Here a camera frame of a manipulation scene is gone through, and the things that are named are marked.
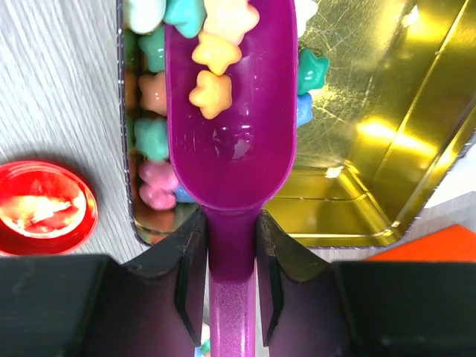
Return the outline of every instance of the wood grain surface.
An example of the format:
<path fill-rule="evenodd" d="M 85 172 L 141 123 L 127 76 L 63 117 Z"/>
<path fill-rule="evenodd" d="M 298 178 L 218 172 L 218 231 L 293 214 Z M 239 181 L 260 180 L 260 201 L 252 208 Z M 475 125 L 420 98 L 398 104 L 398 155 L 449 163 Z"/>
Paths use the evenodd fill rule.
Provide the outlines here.
<path fill-rule="evenodd" d="M 0 162 L 56 158 L 89 178 L 100 223 L 78 252 L 124 262 L 145 247 L 133 237 L 126 208 L 115 42 L 115 0 L 0 1 Z M 475 230 L 475 208 L 476 194 L 468 193 L 424 210 L 404 241 L 455 223 Z M 314 252 L 348 260 L 377 250 Z"/>

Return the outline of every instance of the metal container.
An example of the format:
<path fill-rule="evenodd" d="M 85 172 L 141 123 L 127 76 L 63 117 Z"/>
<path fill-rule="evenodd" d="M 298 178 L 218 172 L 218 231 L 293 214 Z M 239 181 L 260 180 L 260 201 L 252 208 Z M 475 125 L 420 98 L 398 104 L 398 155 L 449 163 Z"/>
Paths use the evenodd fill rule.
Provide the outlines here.
<path fill-rule="evenodd" d="M 327 84 L 311 92 L 314 117 L 298 129 L 294 169 L 266 205 L 286 232 L 307 246 L 379 246 L 402 237 L 475 131 L 475 19 L 475 0 L 319 1 L 300 46 L 329 57 Z M 120 48 L 118 56 L 123 80 Z M 125 129 L 124 93 L 120 86 Z M 142 159 L 125 158 L 127 167 Z M 135 175 L 128 182 L 145 243 L 194 209 L 154 212 L 138 198 Z"/>

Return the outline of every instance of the red bowl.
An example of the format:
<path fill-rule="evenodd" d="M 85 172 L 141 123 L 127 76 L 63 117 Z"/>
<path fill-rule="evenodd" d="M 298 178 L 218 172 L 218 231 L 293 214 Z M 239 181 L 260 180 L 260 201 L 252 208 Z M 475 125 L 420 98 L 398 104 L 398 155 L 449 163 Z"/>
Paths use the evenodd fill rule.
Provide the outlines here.
<path fill-rule="evenodd" d="M 0 165 L 0 251 L 61 254 L 85 242 L 97 226 L 92 189 L 50 161 Z"/>

